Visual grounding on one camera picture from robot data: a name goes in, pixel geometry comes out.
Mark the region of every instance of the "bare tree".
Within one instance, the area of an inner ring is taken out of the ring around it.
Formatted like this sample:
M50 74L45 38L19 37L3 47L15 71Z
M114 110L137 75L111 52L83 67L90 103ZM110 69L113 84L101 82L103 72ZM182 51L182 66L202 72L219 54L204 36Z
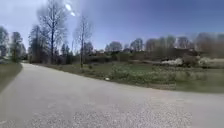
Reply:
M143 50L143 40L141 38L137 38L135 41L131 43L131 48L134 51L142 51Z
M92 32L91 32L92 25L88 19L88 16L86 14L81 15L79 24L75 30L75 39L76 41L81 44L81 55L80 55L80 65L81 68L83 68L83 47L84 43L88 41L88 39L91 37Z
M30 62L46 62L49 57L49 44L47 42L47 33L45 29L41 29L40 26L34 25L30 35L28 50Z
M176 38L174 36L168 36L166 38L166 48L174 48Z
M109 45L110 52L118 52L122 50L122 45L120 42L113 41Z
M7 32L7 30L0 26L0 45L5 45L6 43L8 43L9 41L9 34Z
M166 48L166 38L165 37L160 37L157 41L158 42L156 43L156 47Z
M217 49L214 48L215 39L210 33L199 33L196 40L197 50L211 54Z
M83 54L84 56L89 56L93 53L93 45L91 42L84 43Z
M129 49L129 44L124 44L124 50Z
M50 41L51 63L54 60L54 48L63 42L66 36L66 14L63 4L59 0L48 0L47 6L38 11L38 19L42 28L45 28Z
M145 50L146 51L154 51L156 48L157 39L149 39L145 43Z
M187 37L182 36L178 38L178 47L182 49L189 49L190 47L190 41Z
M22 37L19 32L13 32L10 44L10 53L11 53L11 59L14 62L18 62L20 59L20 53L21 53L21 43L22 43Z
M24 57L26 55L26 47L23 43L20 44L20 56Z
M110 52L111 50L110 50L110 45L106 45L106 47L105 47L105 52Z

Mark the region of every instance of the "grass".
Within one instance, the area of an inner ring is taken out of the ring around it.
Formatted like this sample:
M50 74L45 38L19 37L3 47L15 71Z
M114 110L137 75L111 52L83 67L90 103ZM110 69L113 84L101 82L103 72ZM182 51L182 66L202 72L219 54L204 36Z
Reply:
M65 72L136 86L193 92L224 92L224 70L107 63L88 65L44 65Z
M0 64L0 92L21 71L19 63Z

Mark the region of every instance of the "blue sky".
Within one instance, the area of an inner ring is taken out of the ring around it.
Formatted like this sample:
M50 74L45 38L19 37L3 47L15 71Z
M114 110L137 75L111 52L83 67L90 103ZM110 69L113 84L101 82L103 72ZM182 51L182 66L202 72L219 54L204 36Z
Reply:
M111 41L130 43L138 37L223 32L223 7L221 0L92 0L84 4L94 24L96 48Z
M33 24L38 23L36 10L45 1L0 0L0 16L5 17L3 20L1 18L0 25L6 25L10 32L15 30L21 32L24 43L28 46L27 37L30 29ZM93 23L91 41L96 49L104 49L111 41L125 44L139 37L146 40L167 35L191 36L199 32L224 30L222 0L70 0L69 2L77 13L88 10ZM20 7L6 12L1 8L6 7L4 3L15 7L20 3ZM68 16L66 24L69 30L69 42L78 19L78 16Z

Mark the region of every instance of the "green grass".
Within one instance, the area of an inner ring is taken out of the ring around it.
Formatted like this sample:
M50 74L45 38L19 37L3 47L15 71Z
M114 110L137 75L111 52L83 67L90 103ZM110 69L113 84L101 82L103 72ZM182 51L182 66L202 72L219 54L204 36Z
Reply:
M0 64L0 92L21 71L22 65L18 63Z
M193 92L224 92L224 70L107 63L88 65L44 65L65 72L136 86Z

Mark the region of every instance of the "asphalt road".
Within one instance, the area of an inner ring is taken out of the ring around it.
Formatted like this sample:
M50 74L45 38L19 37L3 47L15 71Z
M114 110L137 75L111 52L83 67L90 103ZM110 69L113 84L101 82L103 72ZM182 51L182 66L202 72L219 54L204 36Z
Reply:
M0 128L223 128L224 95L162 91L23 64Z

